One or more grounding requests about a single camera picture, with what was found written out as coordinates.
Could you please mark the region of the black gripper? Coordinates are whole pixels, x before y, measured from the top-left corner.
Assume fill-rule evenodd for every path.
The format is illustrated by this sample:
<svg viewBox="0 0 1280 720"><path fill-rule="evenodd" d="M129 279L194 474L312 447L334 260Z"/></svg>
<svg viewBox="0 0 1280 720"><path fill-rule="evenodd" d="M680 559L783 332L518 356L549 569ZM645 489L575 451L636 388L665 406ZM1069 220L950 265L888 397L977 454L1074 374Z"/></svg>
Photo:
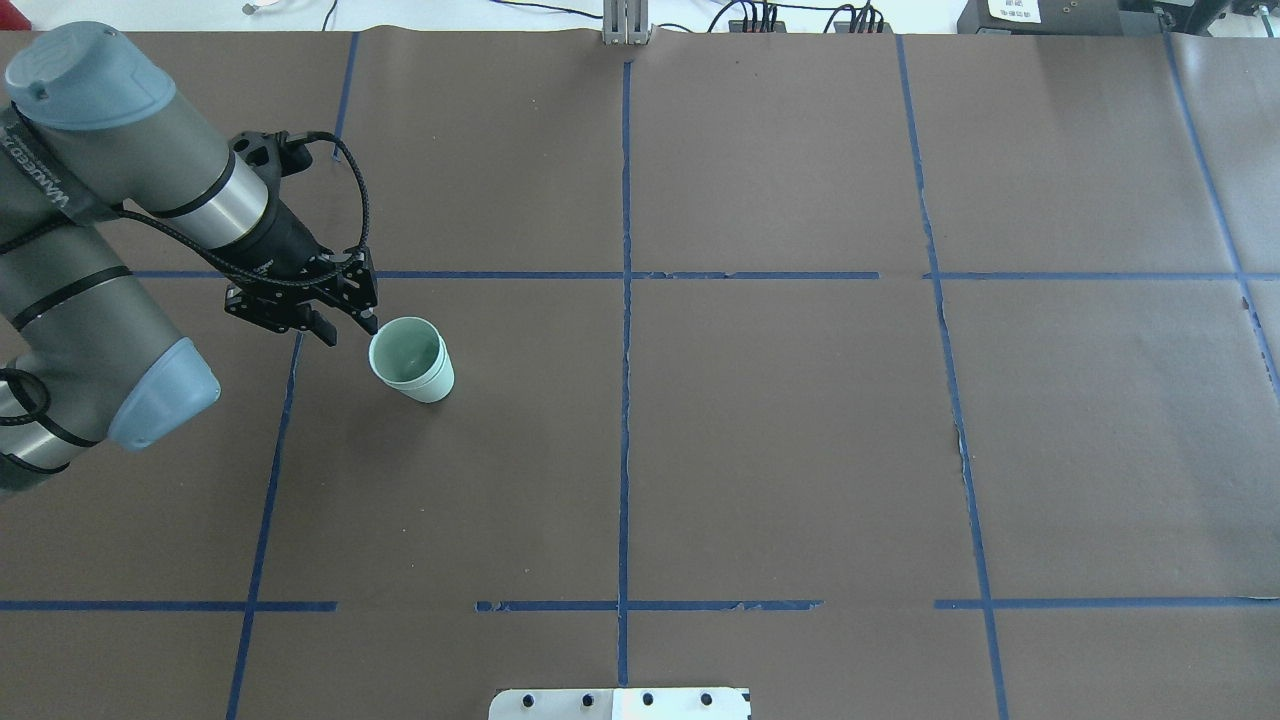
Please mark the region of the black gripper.
<svg viewBox="0 0 1280 720"><path fill-rule="evenodd" d="M366 234L333 251L283 201L274 201L262 223L224 247L221 259L244 272L227 287L224 310L232 316L275 333L310 332L328 347L337 346L338 331L315 304L337 310L370 336L379 331Z"/></svg>

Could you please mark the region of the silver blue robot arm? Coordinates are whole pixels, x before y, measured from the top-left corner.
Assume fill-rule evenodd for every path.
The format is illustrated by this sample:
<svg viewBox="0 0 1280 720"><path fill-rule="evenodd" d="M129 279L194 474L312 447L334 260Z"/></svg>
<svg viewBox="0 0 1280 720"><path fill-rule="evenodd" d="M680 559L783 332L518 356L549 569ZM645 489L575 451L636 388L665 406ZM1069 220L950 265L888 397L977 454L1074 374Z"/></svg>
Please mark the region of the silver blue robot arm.
<svg viewBox="0 0 1280 720"><path fill-rule="evenodd" d="M330 132L220 135L175 81L119 29L78 20L40 35L4 72L3 319L27 350L3 364L3 496L65 471L104 441L131 451L200 415L221 393L101 227L137 222L229 282L224 310L328 346L324 304L375 334L370 201ZM358 240L317 242L282 197L332 143L361 204Z"/></svg>

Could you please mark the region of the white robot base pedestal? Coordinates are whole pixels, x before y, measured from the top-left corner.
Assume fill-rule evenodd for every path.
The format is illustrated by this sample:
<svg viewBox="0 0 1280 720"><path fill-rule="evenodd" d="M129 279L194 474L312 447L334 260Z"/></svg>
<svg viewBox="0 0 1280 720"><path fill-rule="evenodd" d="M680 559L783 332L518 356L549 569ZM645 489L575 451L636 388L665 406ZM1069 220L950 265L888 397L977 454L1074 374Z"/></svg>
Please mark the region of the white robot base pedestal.
<svg viewBox="0 0 1280 720"><path fill-rule="evenodd" d="M508 689L489 719L751 719L750 691L732 687Z"/></svg>

